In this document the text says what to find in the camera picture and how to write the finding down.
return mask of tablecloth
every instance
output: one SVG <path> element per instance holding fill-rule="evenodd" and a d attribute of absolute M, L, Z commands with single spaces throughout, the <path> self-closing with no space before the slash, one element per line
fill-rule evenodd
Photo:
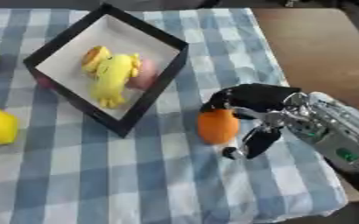
<path fill-rule="evenodd" d="M 190 48 L 185 68 L 124 139 L 36 86 L 22 64 L 86 13 L 0 9 L 0 109 L 20 122 L 17 141 L 0 146 L 1 224 L 252 223 L 347 203 L 333 170 L 288 132 L 260 157 L 236 161 L 196 134 L 197 110 L 214 91 L 286 84 L 251 10 L 133 13 Z M 230 144 L 255 125 L 242 122 Z"/>

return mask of table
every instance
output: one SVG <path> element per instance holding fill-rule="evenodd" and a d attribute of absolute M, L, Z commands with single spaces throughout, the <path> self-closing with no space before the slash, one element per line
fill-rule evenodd
<path fill-rule="evenodd" d="M 359 109 L 359 32 L 335 9 L 254 10 L 292 86 Z"/>
<path fill-rule="evenodd" d="M 205 145 L 195 117 L 214 91 L 286 84 L 251 10 L 133 13 L 189 42 L 189 61 L 125 139 L 37 87 L 21 61 L 74 10 L 0 10 L 0 109 L 19 117 L 0 147 L 2 223 L 253 223 L 330 214 L 346 197 L 332 169 L 285 132 L 253 160 Z M 254 127 L 242 122 L 242 135 Z"/>

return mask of floor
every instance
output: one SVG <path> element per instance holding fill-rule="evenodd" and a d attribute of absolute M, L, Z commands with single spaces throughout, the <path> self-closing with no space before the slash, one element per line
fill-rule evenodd
<path fill-rule="evenodd" d="M 310 1 L 309 3 L 299 3 L 296 7 L 320 8 L 324 7 L 322 1 Z M 281 7 L 282 0 L 222 0 L 218 7 L 223 8 L 243 8 L 243 7 L 259 7 L 259 8 L 276 8 Z M 0 0 L 0 7 L 4 8 L 68 8 L 76 10 L 92 10 L 96 8 L 100 0 L 50 0 L 50 1 L 36 1 L 36 0 Z M 359 30 L 359 9 L 355 6 L 346 3 L 344 9 Z M 311 217 L 305 219 L 289 220 L 282 224 L 351 224 L 359 223 L 359 195 L 354 189 L 349 189 L 348 194 L 355 195 L 356 202 L 350 203 L 342 210 L 334 213 L 328 217 Z"/>

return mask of green label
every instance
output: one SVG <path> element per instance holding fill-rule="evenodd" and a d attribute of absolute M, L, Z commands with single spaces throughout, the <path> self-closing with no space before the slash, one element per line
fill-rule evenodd
<path fill-rule="evenodd" d="M 339 148 L 336 150 L 336 155 L 338 155 L 340 158 L 346 160 L 349 163 L 352 163 L 356 161 L 359 156 L 353 153 L 352 151 L 345 149 L 345 148 Z"/>

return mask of stuffed animal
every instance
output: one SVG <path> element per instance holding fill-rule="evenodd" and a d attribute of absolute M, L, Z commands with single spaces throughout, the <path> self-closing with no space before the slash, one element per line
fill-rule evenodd
<path fill-rule="evenodd" d="M 96 46 L 84 56 L 82 68 L 96 78 L 91 94 L 103 108 L 113 109 L 124 103 L 122 92 L 130 77 L 140 68 L 138 54 L 111 55 L 103 46 Z"/>
<path fill-rule="evenodd" d="M 158 69 L 153 60 L 142 59 L 136 77 L 130 77 L 127 87 L 147 90 L 158 78 Z"/>

